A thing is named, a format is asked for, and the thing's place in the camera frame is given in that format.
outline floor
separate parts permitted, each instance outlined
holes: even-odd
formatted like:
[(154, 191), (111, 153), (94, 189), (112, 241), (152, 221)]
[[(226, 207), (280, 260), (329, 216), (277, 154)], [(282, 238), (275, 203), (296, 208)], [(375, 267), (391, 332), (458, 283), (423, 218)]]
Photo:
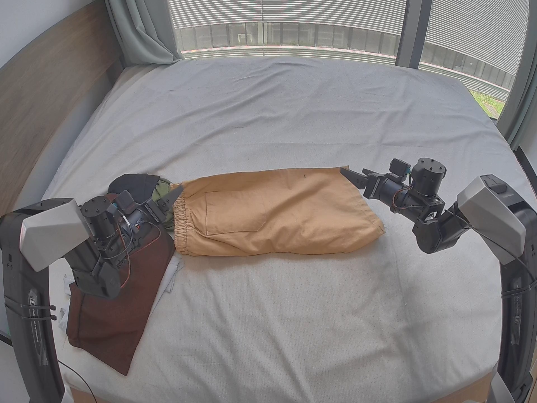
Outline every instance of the floor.
[(24, 388), (13, 348), (0, 341), (0, 403), (28, 403), (30, 398)]

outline brown garment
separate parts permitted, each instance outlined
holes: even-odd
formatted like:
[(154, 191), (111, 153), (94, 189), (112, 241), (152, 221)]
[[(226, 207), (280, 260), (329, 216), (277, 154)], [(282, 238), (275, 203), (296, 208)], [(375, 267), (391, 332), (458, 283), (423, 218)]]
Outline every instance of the brown garment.
[(384, 234), (339, 168), (231, 173), (182, 185), (173, 205), (181, 254), (332, 254)]
[[(152, 241), (131, 255), (131, 275), (117, 298), (106, 300), (89, 296), (76, 284), (71, 284), (67, 322), (69, 343), (125, 376), (175, 251), (170, 235), (160, 227), (158, 236), (158, 230), (154, 228), (149, 232), (146, 239)], [(121, 282), (124, 282), (128, 265), (119, 273)]]

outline white bed sheet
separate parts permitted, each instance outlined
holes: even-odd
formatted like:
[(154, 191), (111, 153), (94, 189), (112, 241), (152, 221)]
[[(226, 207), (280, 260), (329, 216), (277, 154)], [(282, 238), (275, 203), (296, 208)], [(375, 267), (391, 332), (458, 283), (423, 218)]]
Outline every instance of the white bed sheet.
[[(507, 143), (453, 78), (340, 60), (213, 58), (122, 74), (45, 197), (79, 204), (112, 179), (350, 165), (379, 172), (425, 156), (453, 203), (494, 173), (533, 207)], [(386, 235), (345, 255), (184, 257), (123, 377), (72, 348), (58, 358), (111, 402), (431, 401), (495, 364), (500, 273), (479, 236), (422, 253), (412, 224), (378, 201)], [(62, 305), (64, 260), (50, 267)], [(68, 383), (84, 390), (69, 371)]]

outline bed frame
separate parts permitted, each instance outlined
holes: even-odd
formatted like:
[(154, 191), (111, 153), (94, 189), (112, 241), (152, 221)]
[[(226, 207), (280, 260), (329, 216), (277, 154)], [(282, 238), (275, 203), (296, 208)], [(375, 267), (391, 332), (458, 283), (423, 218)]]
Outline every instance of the bed frame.
[(121, 73), (120, 56), (104, 0), (96, 0), (0, 69), (0, 215), (41, 199), (78, 129)]

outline tan shorts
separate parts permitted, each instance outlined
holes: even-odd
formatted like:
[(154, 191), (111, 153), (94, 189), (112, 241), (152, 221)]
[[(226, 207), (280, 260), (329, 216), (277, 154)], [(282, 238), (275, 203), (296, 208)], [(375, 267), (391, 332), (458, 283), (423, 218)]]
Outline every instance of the tan shorts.
[(240, 172), (182, 185), (173, 205), (181, 254), (332, 254), (384, 234), (382, 221), (339, 168)]

